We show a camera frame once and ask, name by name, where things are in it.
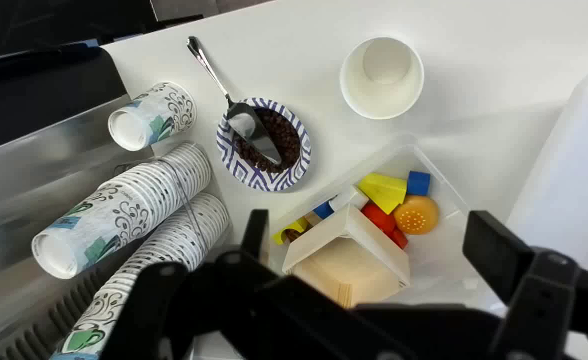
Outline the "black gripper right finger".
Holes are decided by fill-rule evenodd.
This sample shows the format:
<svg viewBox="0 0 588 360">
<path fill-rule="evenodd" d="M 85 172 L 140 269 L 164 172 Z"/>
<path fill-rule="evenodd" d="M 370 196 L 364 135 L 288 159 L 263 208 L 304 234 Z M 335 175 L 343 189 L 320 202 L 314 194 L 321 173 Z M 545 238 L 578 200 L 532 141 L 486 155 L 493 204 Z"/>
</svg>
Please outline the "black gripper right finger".
<svg viewBox="0 0 588 360">
<path fill-rule="evenodd" d="M 507 301 L 534 251 L 488 210 L 467 213 L 462 251 L 492 292 Z"/>
</svg>

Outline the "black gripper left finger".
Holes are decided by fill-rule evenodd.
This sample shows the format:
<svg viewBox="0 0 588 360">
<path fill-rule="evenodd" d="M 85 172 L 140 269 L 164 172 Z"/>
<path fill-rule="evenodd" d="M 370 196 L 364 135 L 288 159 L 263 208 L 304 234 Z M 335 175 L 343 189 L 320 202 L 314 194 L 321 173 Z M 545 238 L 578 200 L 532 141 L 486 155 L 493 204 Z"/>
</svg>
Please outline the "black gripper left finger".
<svg viewBox="0 0 588 360">
<path fill-rule="evenodd" d="M 263 232 L 267 228 L 267 212 L 266 210 L 252 210 L 244 235 L 242 235 L 242 250 L 257 257 L 261 250 Z"/>
</svg>

